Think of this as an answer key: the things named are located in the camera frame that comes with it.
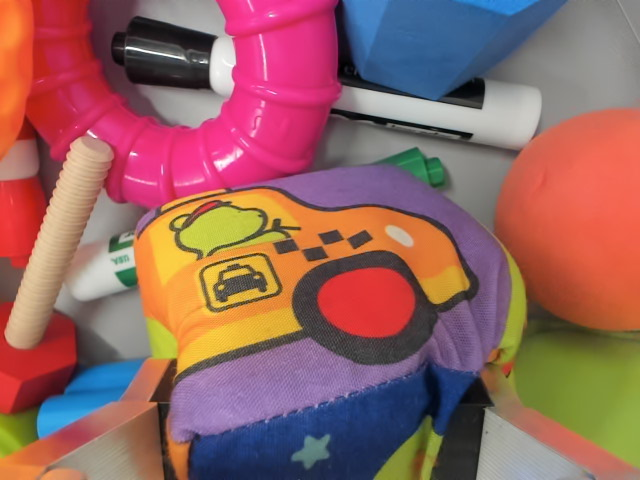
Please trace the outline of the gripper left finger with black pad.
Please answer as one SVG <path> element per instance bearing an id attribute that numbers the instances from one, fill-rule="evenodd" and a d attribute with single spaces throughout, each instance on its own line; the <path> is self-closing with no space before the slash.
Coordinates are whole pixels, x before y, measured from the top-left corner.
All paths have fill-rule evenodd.
<path id="1" fill-rule="evenodd" d="M 3 479 L 174 479 L 164 424 L 175 362 L 146 360 L 120 400 L 1 460 Z"/>

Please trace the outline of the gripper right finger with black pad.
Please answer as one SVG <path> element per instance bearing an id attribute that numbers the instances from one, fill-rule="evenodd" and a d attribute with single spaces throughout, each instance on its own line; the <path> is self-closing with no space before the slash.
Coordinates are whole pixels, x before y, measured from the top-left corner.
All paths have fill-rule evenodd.
<path id="1" fill-rule="evenodd" d="M 435 479 L 637 479 L 639 470 L 525 407 L 500 371 L 484 371 L 455 411 Z"/>

